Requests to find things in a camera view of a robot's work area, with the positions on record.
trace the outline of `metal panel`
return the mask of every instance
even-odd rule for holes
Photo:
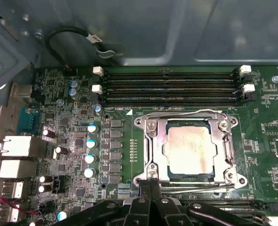
[[[122,65],[278,64],[278,0],[14,0],[44,32],[60,25],[87,28]],[[72,65],[101,61],[79,35],[52,40]],[[46,52],[42,66],[58,66]]]

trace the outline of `red wire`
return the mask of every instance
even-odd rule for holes
[[[32,214],[32,215],[38,215],[38,214],[39,214],[38,212],[35,212],[35,211],[23,210],[23,209],[17,207],[15,204],[6,201],[6,200],[3,199],[1,196],[0,196],[0,201],[1,201],[3,204],[5,204],[5,205],[10,206],[11,208],[17,209],[20,213],[28,213],[28,214]]]

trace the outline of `black cable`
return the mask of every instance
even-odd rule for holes
[[[49,32],[46,36],[45,36],[45,46],[47,48],[47,50],[49,51],[49,53],[56,59],[58,60],[62,65],[65,65],[67,67],[67,64],[65,63],[65,61],[63,60],[63,58],[51,47],[50,45],[50,39],[59,33],[62,32],[73,32],[73,33],[77,33],[82,35],[83,37],[87,37],[89,35],[89,33],[81,28],[77,28],[77,27],[71,27],[71,26],[60,26],[58,28],[56,28],[55,30],[52,30],[51,32]]]
[[[68,64],[66,64],[66,62],[63,60],[63,58],[51,47],[50,45],[50,39],[59,33],[63,33],[63,32],[73,32],[76,34],[80,34],[83,37],[87,38],[89,33],[81,28],[78,27],[72,27],[72,26],[60,26],[58,28],[56,28],[55,30],[52,30],[51,32],[49,32],[45,38],[44,38],[44,42],[45,42],[45,46],[47,48],[47,50],[49,51],[49,53],[57,60],[60,62],[60,64],[64,65],[67,69],[71,69],[70,66]],[[105,49],[105,47],[100,43],[100,42],[95,42],[92,44],[93,46],[95,46],[99,51],[101,52],[105,52],[107,51]],[[114,62],[112,59],[110,59],[110,62],[112,65],[117,65],[116,62]]]

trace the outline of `black capacitor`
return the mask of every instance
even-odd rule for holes
[[[55,137],[55,132],[49,130],[49,129],[44,129],[43,135],[49,138],[54,138]]]
[[[44,223],[45,220],[43,218],[37,218],[35,221],[32,221],[29,226],[42,226]]]
[[[65,147],[57,147],[57,148],[55,149],[55,152],[56,152],[57,154],[68,154],[68,149],[65,148]]]
[[[53,177],[52,176],[41,176],[40,180],[41,183],[50,183],[53,181]]]
[[[52,191],[52,186],[51,185],[41,185],[41,186],[39,186],[39,193],[51,192],[51,191]]]

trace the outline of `cpu socket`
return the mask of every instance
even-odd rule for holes
[[[229,192],[247,184],[237,173],[231,129],[237,118],[210,109],[154,112],[134,125],[144,133],[144,170],[133,178],[157,178],[162,193]]]

